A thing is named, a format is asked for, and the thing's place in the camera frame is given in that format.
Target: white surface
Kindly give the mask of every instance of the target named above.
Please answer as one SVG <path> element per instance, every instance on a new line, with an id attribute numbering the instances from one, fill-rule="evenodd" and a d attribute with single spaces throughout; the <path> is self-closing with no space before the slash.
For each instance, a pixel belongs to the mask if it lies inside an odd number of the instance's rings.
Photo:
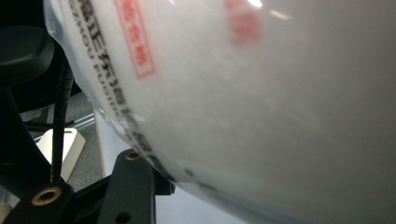
<path id="1" fill-rule="evenodd" d="M 52 162 L 52 133 L 52 129 L 46 131 L 37 143 L 38 148 L 49 163 Z M 64 129 L 64 154 L 61 172 L 64 181 L 69 179 L 84 145 L 85 138 L 76 129 Z"/>
<path id="2" fill-rule="evenodd" d="M 106 175 L 111 175 L 116 158 L 123 150 L 130 148 L 122 141 L 105 122 L 102 116 L 95 112 L 95 122 L 103 164 Z M 191 196 L 186 191 L 177 188 L 171 196 L 157 196 L 158 224 L 243 224 L 245 222 L 232 217 L 208 203 Z"/>

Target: black metal bracket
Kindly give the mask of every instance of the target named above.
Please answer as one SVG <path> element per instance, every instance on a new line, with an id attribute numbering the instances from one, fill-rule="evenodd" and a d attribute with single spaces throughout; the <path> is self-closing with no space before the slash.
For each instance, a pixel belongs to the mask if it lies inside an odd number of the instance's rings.
<path id="1" fill-rule="evenodd" d="M 153 224 L 155 195 L 174 192 L 172 183 L 128 149 L 117 157 L 111 176 L 77 193 L 65 183 L 48 184 L 29 192 L 5 224 Z"/>

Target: gray carpet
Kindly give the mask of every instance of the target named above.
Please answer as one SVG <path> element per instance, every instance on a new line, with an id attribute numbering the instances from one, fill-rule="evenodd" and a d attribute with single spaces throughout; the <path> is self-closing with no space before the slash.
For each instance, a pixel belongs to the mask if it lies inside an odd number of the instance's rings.
<path id="1" fill-rule="evenodd" d="M 53 105 L 50 105 L 46 108 L 23 113 L 21 116 L 23 120 L 46 121 L 52 123 L 53 107 Z M 70 98 L 66 121 L 80 119 L 90 115 L 92 112 L 92 105 L 83 93 L 79 93 Z M 90 125 L 78 131 L 85 138 L 86 143 L 67 181 L 75 191 L 83 189 L 102 178 L 95 125 Z M 38 137 L 41 134 L 42 133 L 31 133 L 33 137 Z M 18 199 L 13 195 L 9 195 L 8 202 L 15 206 Z"/>

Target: translucent plastic packaging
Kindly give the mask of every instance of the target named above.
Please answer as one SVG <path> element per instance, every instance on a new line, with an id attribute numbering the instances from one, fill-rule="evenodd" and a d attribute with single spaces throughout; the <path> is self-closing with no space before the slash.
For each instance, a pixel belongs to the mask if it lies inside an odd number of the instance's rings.
<path id="1" fill-rule="evenodd" d="M 396 2 L 47 0 L 78 85 L 252 223 L 395 223 Z"/>

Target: red stamp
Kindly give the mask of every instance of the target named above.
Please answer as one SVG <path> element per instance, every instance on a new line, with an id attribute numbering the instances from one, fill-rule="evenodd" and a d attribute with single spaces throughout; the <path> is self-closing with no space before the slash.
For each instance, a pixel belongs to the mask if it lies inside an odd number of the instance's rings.
<path id="1" fill-rule="evenodd" d="M 248 0 L 224 0 L 228 26 L 235 45 L 258 42 L 262 38 L 261 21 Z"/>
<path id="2" fill-rule="evenodd" d="M 115 0 L 115 2 L 137 78 L 153 75 L 155 66 L 138 0 Z"/>

